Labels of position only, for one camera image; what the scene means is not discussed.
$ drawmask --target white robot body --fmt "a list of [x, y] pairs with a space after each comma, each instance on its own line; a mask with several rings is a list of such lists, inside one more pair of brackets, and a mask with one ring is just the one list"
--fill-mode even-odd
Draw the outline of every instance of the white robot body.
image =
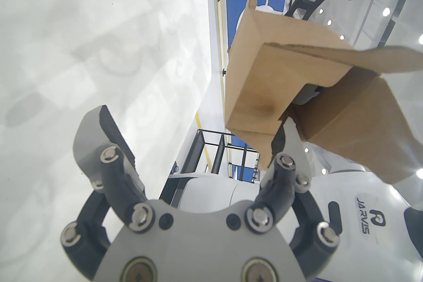
[[[179, 209], [222, 210], [254, 200], [260, 185], [206, 175], [187, 182]], [[318, 276], [326, 281], [423, 281], [422, 259], [408, 236], [400, 194], [371, 172], [340, 172], [313, 178], [311, 193], [325, 220], [328, 204], [339, 204], [342, 233], [337, 252]], [[292, 209], [279, 222], [287, 242], [298, 221]]]

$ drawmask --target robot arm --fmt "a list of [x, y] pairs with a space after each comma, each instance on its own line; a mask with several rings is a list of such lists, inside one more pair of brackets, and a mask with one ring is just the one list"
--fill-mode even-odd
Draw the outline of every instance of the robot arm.
[[[110, 116], [105, 106], [83, 119], [75, 155], [80, 154], [77, 139], [89, 139], [81, 131], [89, 133], [87, 125], [93, 127], [102, 114]], [[100, 145], [92, 145], [92, 152], [82, 158], [75, 156], [94, 191], [60, 237], [69, 259], [89, 280], [302, 282], [315, 277], [336, 251], [339, 237], [310, 192], [300, 186], [298, 178], [306, 169], [296, 163], [296, 156], [285, 153], [289, 143], [275, 154], [255, 201], [192, 214], [147, 199], [135, 160], [128, 157], [132, 153], [111, 122], [110, 116], [109, 129], [96, 127]], [[281, 128], [287, 132], [289, 124]], [[288, 244], [276, 224], [291, 206], [299, 227]], [[112, 244], [102, 226], [109, 207], [124, 223]]]

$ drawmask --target cardboard box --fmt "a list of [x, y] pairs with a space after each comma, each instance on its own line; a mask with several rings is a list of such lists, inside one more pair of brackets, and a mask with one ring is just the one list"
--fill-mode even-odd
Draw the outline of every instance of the cardboard box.
[[[291, 116], [303, 141], [369, 167], [395, 183], [423, 164], [423, 145], [381, 73], [423, 70], [423, 54], [405, 47], [356, 51], [328, 27], [255, 10], [248, 0], [229, 51], [226, 127], [271, 159], [281, 119]], [[323, 89], [291, 104], [305, 84]]]

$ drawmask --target screw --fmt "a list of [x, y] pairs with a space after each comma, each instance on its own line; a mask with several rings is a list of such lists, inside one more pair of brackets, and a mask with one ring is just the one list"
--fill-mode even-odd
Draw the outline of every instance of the screw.
[[91, 186], [93, 187], [94, 190], [102, 190], [104, 188], [103, 182], [101, 180], [93, 181], [91, 183]]
[[278, 153], [276, 157], [276, 162], [287, 170], [295, 169], [295, 161], [290, 155], [287, 155], [285, 153]]
[[327, 222], [320, 222], [317, 224], [317, 236], [325, 246], [331, 248], [337, 247], [340, 242], [339, 236]]
[[129, 228], [133, 232], [142, 233], [151, 228], [154, 223], [154, 210], [147, 203], [138, 203], [134, 206]]
[[141, 208], [137, 211], [134, 211], [132, 215], [132, 222], [138, 226], [145, 224], [145, 222], [147, 221], [147, 214], [148, 213], [145, 208]]
[[322, 230], [322, 235], [329, 243], [334, 243], [338, 237], [334, 229], [330, 226]]
[[119, 157], [118, 153], [116, 152], [116, 146], [109, 146], [108, 148], [104, 149], [100, 155], [100, 161], [103, 163], [111, 163], [115, 161]]
[[271, 265], [258, 258], [247, 263], [242, 277], [243, 282], [276, 282], [276, 273]]
[[122, 272], [122, 282], [153, 282], [157, 281], [157, 269], [154, 263], [144, 257], [130, 261]]
[[298, 185], [301, 186], [307, 186], [308, 182], [310, 181], [307, 177], [307, 175], [303, 175], [303, 174], [298, 174], [295, 178], [295, 181]]
[[72, 247], [81, 239], [81, 235], [77, 231], [77, 222], [72, 222], [65, 226], [60, 235], [60, 241], [65, 247]]
[[269, 216], [261, 208], [256, 208], [253, 211], [252, 219], [257, 225], [267, 225], [267, 223], [269, 222]]
[[63, 237], [65, 241], [71, 243], [77, 237], [77, 229], [75, 227], [67, 227], [63, 232]]
[[283, 155], [281, 157], [281, 161], [289, 167], [291, 167], [293, 165], [293, 159], [289, 155]]

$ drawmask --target white surface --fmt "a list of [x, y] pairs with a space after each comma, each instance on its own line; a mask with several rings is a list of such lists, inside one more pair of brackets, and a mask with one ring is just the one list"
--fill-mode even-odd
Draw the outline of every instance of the white surface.
[[1, 0], [0, 280], [84, 281], [59, 245], [91, 192], [72, 141], [107, 104], [158, 197], [211, 77], [208, 0]]

